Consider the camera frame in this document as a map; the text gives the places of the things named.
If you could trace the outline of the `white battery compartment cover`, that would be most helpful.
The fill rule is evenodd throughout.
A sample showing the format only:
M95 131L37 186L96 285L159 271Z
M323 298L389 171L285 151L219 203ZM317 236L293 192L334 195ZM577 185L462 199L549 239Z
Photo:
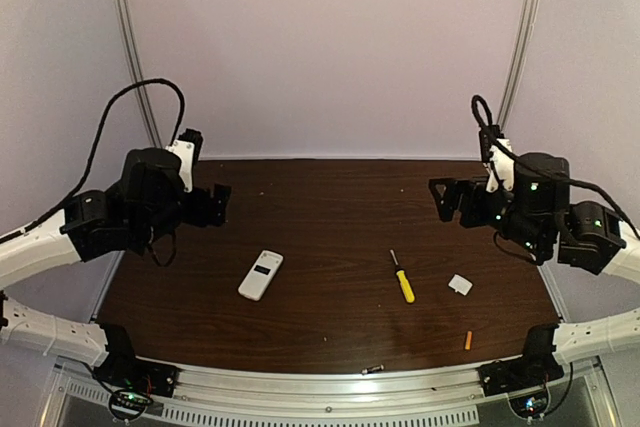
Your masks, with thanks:
M448 287L457 294L467 296L473 288L473 283L461 275L454 274L448 283Z

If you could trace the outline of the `yellow handled screwdriver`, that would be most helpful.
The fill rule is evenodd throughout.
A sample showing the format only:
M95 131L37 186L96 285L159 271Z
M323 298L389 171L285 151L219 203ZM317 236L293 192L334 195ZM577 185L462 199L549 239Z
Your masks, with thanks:
M406 275L406 272L404 268L401 266L395 250L390 249L389 253L394 265L395 275L398 280L403 297L408 304L413 304L415 302L415 294L411 286L411 283Z

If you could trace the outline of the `white remote control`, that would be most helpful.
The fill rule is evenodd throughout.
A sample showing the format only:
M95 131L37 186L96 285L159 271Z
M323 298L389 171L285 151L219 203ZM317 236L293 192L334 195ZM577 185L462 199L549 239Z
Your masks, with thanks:
M249 300L259 301L271 284L284 256L269 250L263 250L249 269L238 287L238 293Z

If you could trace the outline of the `orange battery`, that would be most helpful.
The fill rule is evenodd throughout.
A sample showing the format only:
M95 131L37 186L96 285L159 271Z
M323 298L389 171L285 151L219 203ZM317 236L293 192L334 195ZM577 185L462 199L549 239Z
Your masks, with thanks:
M471 350L472 339L473 339L473 332L472 331L467 331L466 336L465 336L465 343L464 343L465 351Z

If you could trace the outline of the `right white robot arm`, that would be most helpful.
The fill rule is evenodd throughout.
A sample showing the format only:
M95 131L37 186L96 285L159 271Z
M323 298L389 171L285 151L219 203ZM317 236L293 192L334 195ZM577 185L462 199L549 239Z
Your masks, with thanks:
M527 153L503 175L440 178L428 183L438 215L464 228L490 226L541 266L555 260L593 275L639 280L639 239L621 214L594 201L570 201L569 163L546 153ZM582 323L531 328L522 356L568 364L639 345L639 311Z

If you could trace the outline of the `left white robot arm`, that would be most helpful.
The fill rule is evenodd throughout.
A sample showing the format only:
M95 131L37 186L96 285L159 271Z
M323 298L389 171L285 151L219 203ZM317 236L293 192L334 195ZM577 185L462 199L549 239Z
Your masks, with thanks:
M231 189L196 187L197 159L187 141L130 151L120 179L107 190L74 194L46 220L2 238L1 286L112 252L152 253L156 241L174 239L182 224L223 225ZM135 359L124 328L46 314L7 295L1 297L1 341L96 368Z

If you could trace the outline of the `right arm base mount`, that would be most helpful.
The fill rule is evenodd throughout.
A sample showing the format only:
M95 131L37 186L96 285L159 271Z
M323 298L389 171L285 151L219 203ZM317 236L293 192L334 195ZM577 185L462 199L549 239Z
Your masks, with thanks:
M506 394L511 412L532 424L555 413L566 401L573 385L574 367L562 395L553 403L550 382L562 379L564 370L552 354L496 360L476 369L485 397Z

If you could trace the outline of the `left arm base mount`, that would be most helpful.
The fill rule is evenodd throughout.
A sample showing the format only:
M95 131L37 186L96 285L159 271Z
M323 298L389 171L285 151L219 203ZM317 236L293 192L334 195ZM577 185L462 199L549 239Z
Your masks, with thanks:
M144 414L158 413L170 399L180 369L171 364L133 359L105 361L87 367L91 377L108 393L107 409L116 422L126 425Z

